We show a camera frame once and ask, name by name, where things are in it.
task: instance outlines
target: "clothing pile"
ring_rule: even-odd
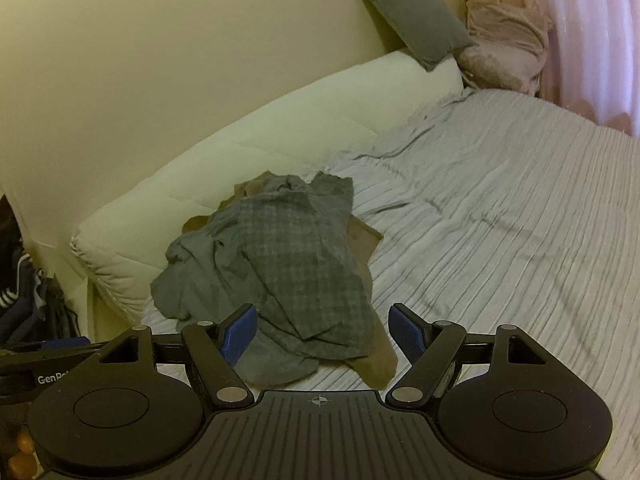
[[[237,185],[169,245],[151,287],[156,307],[181,329],[254,304],[258,332],[235,367],[249,384],[279,386],[342,360],[384,389],[398,358],[370,305],[368,267],[382,235],[352,205],[351,179],[324,173],[309,184],[267,172]]]
[[[79,336],[78,316],[57,280],[44,276],[21,247],[12,254],[11,271],[13,285],[0,291],[0,344]]]

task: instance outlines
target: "round pad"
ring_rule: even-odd
[[[31,436],[48,466],[78,476],[132,474],[169,460],[200,428],[200,399],[176,379],[107,373],[99,380],[69,377],[31,405]]]
[[[566,418],[564,404],[554,396],[535,390],[502,394],[494,400],[494,415],[512,430],[526,433],[550,431]]]
[[[545,380],[543,366],[539,372],[526,368],[506,378],[485,374],[449,390],[437,413],[443,436],[499,476],[558,476],[587,468],[609,440],[606,405],[577,379],[549,374]]]
[[[149,400],[136,390],[104,388],[85,394],[76,402],[76,417],[94,428],[121,428],[140,420]]]

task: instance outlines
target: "bed sheet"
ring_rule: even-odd
[[[600,473],[640,477],[637,141],[516,92],[465,91],[323,169],[353,179],[354,214],[385,236],[369,263],[383,322],[399,301],[470,332],[520,326],[612,411]],[[144,322],[170,330],[158,315]],[[365,387],[346,366],[288,386]]]

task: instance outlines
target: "logo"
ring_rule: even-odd
[[[49,375],[49,376],[40,375],[38,376],[38,384],[55,383],[56,381],[59,381],[60,379],[62,379],[62,376],[65,374],[66,372],[57,372],[55,375]]]
[[[314,403],[318,408],[320,408],[320,406],[324,406],[326,403],[328,403],[329,399],[323,397],[322,395],[318,395],[311,399],[311,402]]]

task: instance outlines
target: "orange object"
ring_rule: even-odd
[[[33,440],[31,439],[31,435],[29,434],[29,430],[26,426],[19,431],[17,444],[18,449],[23,453],[32,454],[36,451],[35,447],[33,447]]]
[[[9,473],[17,480],[27,480],[38,472],[36,457],[20,452],[13,455],[8,462]]]

